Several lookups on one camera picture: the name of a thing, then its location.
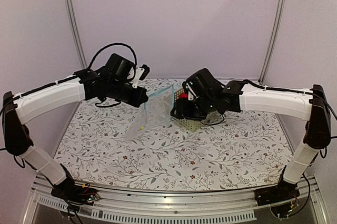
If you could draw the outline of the clear zip top bag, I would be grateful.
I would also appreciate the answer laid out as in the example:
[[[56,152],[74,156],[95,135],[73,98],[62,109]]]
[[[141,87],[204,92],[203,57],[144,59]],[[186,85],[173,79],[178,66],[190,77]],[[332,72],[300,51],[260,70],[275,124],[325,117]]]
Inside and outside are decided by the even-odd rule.
[[[126,141],[134,140],[146,130],[166,126],[171,120],[174,103],[174,85],[155,91],[141,104],[138,114],[124,135]]]

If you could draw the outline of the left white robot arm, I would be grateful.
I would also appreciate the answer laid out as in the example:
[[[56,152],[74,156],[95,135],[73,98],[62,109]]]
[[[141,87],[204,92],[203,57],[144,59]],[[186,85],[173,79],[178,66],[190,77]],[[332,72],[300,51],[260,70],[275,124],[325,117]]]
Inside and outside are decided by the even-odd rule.
[[[7,92],[3,96],[1,109],[5,150],[20,157],[53,185],[67,200],[78,196],[78,188],[68,179],[65,168],[45,150],[34,146],[29,136],[27,123],[50,111],[72,103],[97,98],[98,107],[108,98],[121,103],[140,107],[147,102],[146,89],[138,84],[150,72],[147,65],[138,66],[137,60],[130,61],[113,53],[107,63],[97,70],[93,63],[61,80],[18,93]]]

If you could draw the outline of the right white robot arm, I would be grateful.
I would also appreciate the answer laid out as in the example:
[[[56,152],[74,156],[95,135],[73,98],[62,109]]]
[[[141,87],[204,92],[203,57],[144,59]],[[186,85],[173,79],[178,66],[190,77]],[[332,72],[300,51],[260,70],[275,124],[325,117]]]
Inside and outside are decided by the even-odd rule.
[[[331,140],[331,117],[335,112],[328,104],[322,86],[310,89],[287,89],[262,86],[251,80],[231,80],[221,83],[203,68],[182,83],[184,95],[171,110],[176,119],[202,121],[214,111],[220,115],[231,111],[261,111],[301,119],[306,122],[302,143],[285,166],[280,183],[272,190],[277,201],[289,196],[293,187],[318,152]]]

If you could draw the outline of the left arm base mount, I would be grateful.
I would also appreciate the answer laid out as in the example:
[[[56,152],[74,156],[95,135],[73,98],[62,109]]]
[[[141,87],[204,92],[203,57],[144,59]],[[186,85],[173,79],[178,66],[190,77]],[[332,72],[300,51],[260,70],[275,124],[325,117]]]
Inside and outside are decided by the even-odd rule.
[[[93,205],[95,201],[99,200],[98,191],[92,188],[90,183],[76,185],[69,171],[63,165],[61,167],[65,171],[66,178],[59,185],[53,185],[51,191],[53,197],[61,198],[77,205]]]

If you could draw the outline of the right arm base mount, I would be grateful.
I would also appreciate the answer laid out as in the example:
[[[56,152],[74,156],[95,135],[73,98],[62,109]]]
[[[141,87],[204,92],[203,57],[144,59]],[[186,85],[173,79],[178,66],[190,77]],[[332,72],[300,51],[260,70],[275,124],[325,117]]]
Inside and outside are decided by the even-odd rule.
[[[254,191],[254,196],[258,206],[274,204],[270,209],[271,213],[282,219],[289,217],[298,206],[300,192],[297,184],[286,182],[281,174],[276,185],[257,189]]]

